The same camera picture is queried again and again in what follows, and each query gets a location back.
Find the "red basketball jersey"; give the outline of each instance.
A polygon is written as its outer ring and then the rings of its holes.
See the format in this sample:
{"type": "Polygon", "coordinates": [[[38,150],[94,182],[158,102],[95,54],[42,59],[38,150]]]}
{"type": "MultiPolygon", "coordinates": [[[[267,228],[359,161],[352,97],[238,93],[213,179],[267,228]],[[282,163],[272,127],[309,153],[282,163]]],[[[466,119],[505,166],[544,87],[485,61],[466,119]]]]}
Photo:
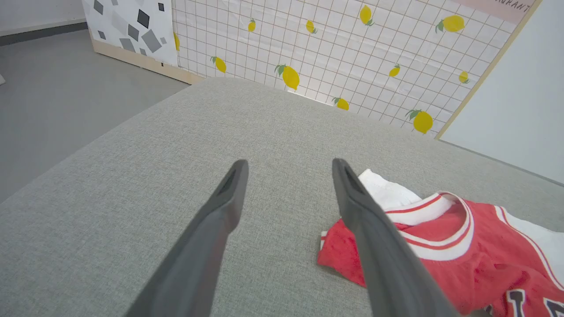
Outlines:
{"type": "MultiPolygon", "coordinates": [[[[564,234],[448,192],[386,214],[461,314],[564,317],[564,234]]],[[[365,287],[343,221],[322,239],[318,264],[365,287]]]]}

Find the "wooden panel edge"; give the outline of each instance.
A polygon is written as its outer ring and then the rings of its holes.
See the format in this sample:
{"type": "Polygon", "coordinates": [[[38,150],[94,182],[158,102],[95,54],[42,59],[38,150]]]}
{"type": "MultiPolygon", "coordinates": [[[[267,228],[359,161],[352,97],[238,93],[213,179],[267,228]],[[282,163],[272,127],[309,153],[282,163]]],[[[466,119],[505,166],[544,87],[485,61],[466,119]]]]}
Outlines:
{"type": "Polygon", "coordinates": [[[159,73],[161,75],[174,78],[190,85],[204,80],[203,77],[192,74],[191,72],[186,71],[182,68],[164,64],[149,56],[134,53],[128,50],[124,50],[121,47],[100,42],[96,39],[93,39],[92,34],[90,34],[90,38],[92,39],[92,47],[94,48],[94,51],[96,53],[124,61],[131,65],[139,66],[151,72],[159,73]]]}
{"type": "Polygon", "coordinates": [[[472,96],[476,93],[478,88],[480,88],[480,86],[482,85],[482,83],[484,82],[486,77],[488,77],[488,75],[492,72],[493,68],[497,65],[497,62],[499,62],[499,60],[503,57],[503,55],[505,54],[505,52],[507,51],[509,46],[511,46],[511,44],[513,44],[513,41],[515,41],[515,39],[517,38],[517,36],[519,35],[519,33],[521,32],[523,27],[525,27],[525,24],[527,24],[527,22],[529,21],[529,19],[533,15],[533,13],[535,13],[536,9],[539,7],[539,5],[542,1],[543,0],[536,0],[533,3],[533,5],[529,8],[529,11],[527,12],[527,14],[525,14],[525,16],[523,17],[521,22],[517,25],[517,27],[515,28],[513,33],[511,33],[511,35],[507,39],[507,42],[501,48],[501,50],[497,53],[497,55],[493,59],[490,66],[488,66],[488,68],[486,69],[484,74],[480,77],[480,79],[478,79],[478,82],[476,83],[476,85],[474,85],[474,87],[472,87],[472,90],[470,90],[470,92],[468,93],[466,98],[462,101],[462,103],[460,104],[458,109],[451,115],[451,117],[450,117],[450,119],[448,119],[447,123],[444,124],[443,128],[435,136],[435,140],[439,140],[443,136],[443,134],[447,131],[448,127],[451,126],[451,123],[460,114],[462,109],[468,104],[468,101],[470,100],[470,98],[472,98],[472,96]]]}

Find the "white grid panel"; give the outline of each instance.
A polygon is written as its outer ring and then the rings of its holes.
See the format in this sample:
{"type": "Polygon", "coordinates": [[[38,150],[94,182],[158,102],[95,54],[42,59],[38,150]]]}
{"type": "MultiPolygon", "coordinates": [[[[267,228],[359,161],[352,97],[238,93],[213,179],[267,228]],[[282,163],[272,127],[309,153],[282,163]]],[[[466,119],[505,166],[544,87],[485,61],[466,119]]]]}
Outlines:
{"type": "Polygon", "coordinates": [[[299,74],[297,94],[329,105],[341,98],[350,112],[416,133],[406,114],[422,110],[433,118],[430,137],[516,27],[450,0],[173,0],[173,8],[181,68],[294,91],[275,72],[285,64],[299,74]],[[359,17],[364,6],[371,26],[359,17]],[[435,32],[453,15],[464,19],[462,30],[435,32]],[[224,61],[225,73],[214,56],[224,61]],[[400,71],[391,77],[396,64],[400,71]]]}

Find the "yellow lemon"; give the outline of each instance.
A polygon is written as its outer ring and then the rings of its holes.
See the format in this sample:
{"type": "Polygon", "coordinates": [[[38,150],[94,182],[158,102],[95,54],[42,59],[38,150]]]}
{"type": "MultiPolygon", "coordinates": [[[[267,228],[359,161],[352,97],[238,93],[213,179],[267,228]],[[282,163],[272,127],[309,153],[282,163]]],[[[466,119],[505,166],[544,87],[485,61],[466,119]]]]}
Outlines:
{"type": "Polygon", "coordinates": [[[177,47],[177,51],[180,51],[180,40],[178,39],[178,35],[176,35],[176,33],[174,33],[174,32],[173,32],[173,34],[174,34],[174,44],[177,47]]]}
{"type": "Polygon", "coordinates": [[[310,20],[308,20],[307,23],[306,23],[306,29],[311,34],[317,33],[317,29],[314,27],[314,23],[310,20]]]}
{"type": "Polygon", "coordinates": [[[254,28],[257,27],[257,23],[255,23],[254,19],[251,18],[250,23],[249,23],[249,32],[253,32],[254,28]]]}
{"type": "Polygon", "coordinates": [[[335,97],[333,98],[333,103],[337,105],[337,108],[349,110],[349,103],[345,99],[335,97]]]}
{"type": "Polygon", "coordinates": [[[415,120],[413,120],[415,130],[423,134],[426,134],[427,131],[433,127],[433,118],[425,111],[412,109],[407,112],[406,116],[408,115],[410,120],[415,118],[415,120]]]}
{"type": "Polygon", "coordinates": [[[399,64],[396,64],[390,71],[390,77],[395,77],[399,74],[399,64]]]}
{"type": "Polygon", "coordinates": [[[294,90],[298,89],[299,75],[292,67],[286,66],[286,64],[281,64],[274,68],[274,72],[278,73],[278,77],[282,75],[282,79],[284,80],[286,86],[293,88],[294,90]]]}
{"type": "Polygon", "coordinates": [[[468,79],[468,73],[466,73],[466,72],[460,73],[459,81],[460,81],[461,83],[469,83],[469,82],[470,82],[470,79],[468,79]]]}
{"type": "Polygon", "coordinates": [[[362,10],[360,10],[360,21],[362,21],[362,23],[370,27],[372,24],[374,24],[371,17],[372,17],[372,11],[367,5],[364,5],[362,10]]]}
{"type": "Polygon", "coordinates": [[[215,64],[215,66],[220,72],[225,74],[226,66],[225,66],[225,62],[221,58],[214,56],[210,58],[210,60],[215,64]]]}
{"type": "Polygon", "coordinates": [[[441,32],[443,29],[449,32],[458,32],[464,29],[464,19],[460,15],[447,16],[435,26],[435,33],[437,29],[441,32]]]}

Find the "red stripe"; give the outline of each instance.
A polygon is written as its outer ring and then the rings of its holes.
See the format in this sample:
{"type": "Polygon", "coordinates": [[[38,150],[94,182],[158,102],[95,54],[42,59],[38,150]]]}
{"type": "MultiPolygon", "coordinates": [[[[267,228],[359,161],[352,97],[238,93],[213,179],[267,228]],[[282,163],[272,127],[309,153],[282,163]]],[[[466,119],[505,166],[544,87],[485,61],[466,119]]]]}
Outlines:
{"type": "Polygon", "coordinates": [[[554,281],[556,281],[556,283],[557,283],[561,288],[564,288],[564,287],[562,286],[562,284],[560,284],[560,281],[558,281],[558,279],[557,279],[556,276],[554,275],[554,272],[552,272],[552,268],[550,267],[550,263],[548,262],[547,257],[544,255],[543,250],[539,247],[539,245],[538,245],[533,239],[531,239],[531,237],[527,236],[527,235],[524,234],[523,232],[520,232],[519,230],[515,229],[512,225],[510,225],[510,224],[509,224],[509,221],[507,221],[507,217],[505,217],[505,209],[502,208],[502,207],[500,207],[500,209],[501,209],[501,212],[503,213],[503,219],[505,219],[505,223],[506,223],[509,227],[511,227],[511,229],[513,229],[513,230],[519,232],[520,234],[522,234],[523,236],[527,237],[530,242],[532,242],[534,245],[536,245],[536,248],[540,251],[540,254],[541,254],[541,255],[543,256],[543,258],[544,258],[544,262],[547,263],[549,273],[550,273],[550,275],[552,275],[552,279],[553,279],[554,281]]]}
{"type": "Polygon", "coordinates": [[[448,244],[445,245],[429,245],[429,244],[425,244],[422,242],[418,242],[418,241],[413,241],[407,237],[404,237],[408,243],[413,244],[413,245],[418,245],[418,246],[422,246],[424,248],[427,249],[432,249],[432,250],[444,250],[444,249],[448,249],[454,245],[457,245],[458,243],[460,243],[460,241],[462,241],[462,239],[464,239],[464,237],[466,237],[466,235],[468,234],[468,232],[470,231],[470,226],[472,225],[472,217],[469,214],[466,214],[467,217],[470,217],[470,222],[468,223],[468,227],[466,227],[466,230],[464,230],[464,232],[462,233],[462,235],[460,235],[460,237],[456,240],[454,240],[453,242],[450,242],[448,244]]]}
{"type": "Polygon", "coordinates": [[[386,212],[386,213],[387,213],[387,214],[403,214],[403,213],[414,212],[415,210],[419,210],[419,209],[422,209],[422,208],[425,208],[425,207],[429,206],[430,204],[436,202],[436,201],[439,200],[440,198],[441,198],[441,195],[438,195],[437,197],[435,197],[435,198],[429,200],[428,202],[426,202],[426,203],[424,203],[424,204],[422,204],[422,205],[420,205],[420,206],[413,207],[413,208],[410,208],[410,209],[405,209],[405,210],[390,210],[390,211],[388,211],[388,212],[386,212]]]}

